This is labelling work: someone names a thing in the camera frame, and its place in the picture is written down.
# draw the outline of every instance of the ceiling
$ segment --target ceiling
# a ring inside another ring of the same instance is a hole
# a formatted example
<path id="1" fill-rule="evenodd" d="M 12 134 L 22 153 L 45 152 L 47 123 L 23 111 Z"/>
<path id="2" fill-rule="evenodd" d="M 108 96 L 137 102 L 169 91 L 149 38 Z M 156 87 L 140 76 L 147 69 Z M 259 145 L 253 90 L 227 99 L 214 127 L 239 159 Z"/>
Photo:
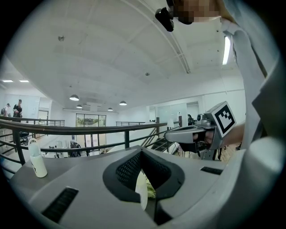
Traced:
<path id="1" fill-rule="evenodd" d="M 6 54 L 20 75 L 67 109 L 88 103 L 118 112 L 161 102 L 178 77 L 221 67 L 224 50 L 219 19 L 189 26 L 175 20 L 169 33 L 155 19 L 164 6 L 165 0 L 47 1 Z M 80 102 L 69 100 L 72 94 Z M 119 106 L 122 100 L 128 106 Z"/>
<path id="2" fill-rule="evenodd" d="M 2 80 L 13 80 L 11 83 L 4 83 Z M 6 56 L 2 57 L 0 67 L 0 88 L 2 89 L 34 89 L 28 82 L 22 83 L 19 80 L 26 80 L 21 73 L 11 64 Z"/>

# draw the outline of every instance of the window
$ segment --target window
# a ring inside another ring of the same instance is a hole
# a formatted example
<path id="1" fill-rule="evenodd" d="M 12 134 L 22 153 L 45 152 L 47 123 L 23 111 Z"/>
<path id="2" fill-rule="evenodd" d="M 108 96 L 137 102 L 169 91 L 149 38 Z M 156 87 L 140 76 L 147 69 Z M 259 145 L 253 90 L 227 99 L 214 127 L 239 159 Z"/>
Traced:
<path id="1" fill-rule="evenodd" d="M 38 119 L 48 119 L 49 112 L 45 110 L 39 110 L 38 111 Z"/>
<path id="2" fill-rule="evenodd" d="M 106 115 L 76 114 L 76 127 L 105 127 Z M 106 144 L 106 134 L 77 136 L 81 147 L 91 147 Z"/>

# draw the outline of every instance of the fluorescent light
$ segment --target fluorescent light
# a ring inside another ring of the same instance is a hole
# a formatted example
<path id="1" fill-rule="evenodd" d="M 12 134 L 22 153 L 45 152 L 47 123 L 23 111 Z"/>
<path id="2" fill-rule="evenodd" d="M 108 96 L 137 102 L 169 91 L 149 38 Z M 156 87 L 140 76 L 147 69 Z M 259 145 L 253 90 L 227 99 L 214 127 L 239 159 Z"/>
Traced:
<path id="1" fill-rule="evenodd" d="M 79 97 L 77 95 L 71 95 L 70 100 L 72 101 L 79 101 Z"/>
<path id="2" fill-rule="evenodd" d="M 126 106 L 127 103 L 126 103 L 125 101 L 121 101 L 119 105 L 121 105 L 121 106 Z"/>
<path id="3" fill-rule="evenodd" d="M 224 38 L 223 65 L 227 64 L 230 48 L 231 48 L 231 41 L 229 40 L 228 37 L 225 37 Z"/>

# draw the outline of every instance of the spray bottle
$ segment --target spray bottle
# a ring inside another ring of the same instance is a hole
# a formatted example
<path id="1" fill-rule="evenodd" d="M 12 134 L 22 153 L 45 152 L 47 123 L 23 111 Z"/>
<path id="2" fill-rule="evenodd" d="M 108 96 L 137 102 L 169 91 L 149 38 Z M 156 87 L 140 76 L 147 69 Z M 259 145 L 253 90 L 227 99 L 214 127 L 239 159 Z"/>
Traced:
<path id="1" fill-rule="evenodd" d="M 46 176 L 48 172 L 46 170 L 41 150 L 36 139 L 32 138 L 29 140 L 28 149 L 36 176 L 40 178 Z"/>

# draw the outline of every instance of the staircase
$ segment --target staircase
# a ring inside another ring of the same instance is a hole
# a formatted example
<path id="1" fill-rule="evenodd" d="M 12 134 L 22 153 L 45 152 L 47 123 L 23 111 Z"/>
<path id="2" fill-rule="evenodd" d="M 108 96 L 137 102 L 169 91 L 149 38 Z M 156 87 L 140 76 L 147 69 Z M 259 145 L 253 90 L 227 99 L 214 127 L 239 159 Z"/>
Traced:
<path id="1" fill-rule="evenodd" d="M 173 142 L 169 142 L 169 145 L 167 144 L 167 140 L 165 138 L 158 138 L 157 142 L 155 142 L 153 145 L 152 145 L 152 148 L 153 150 L 157 150 L 157 151 L 160 151 L 160 152 L 164 152 L 167 147 L 171 146 L 173 144 Z"/>

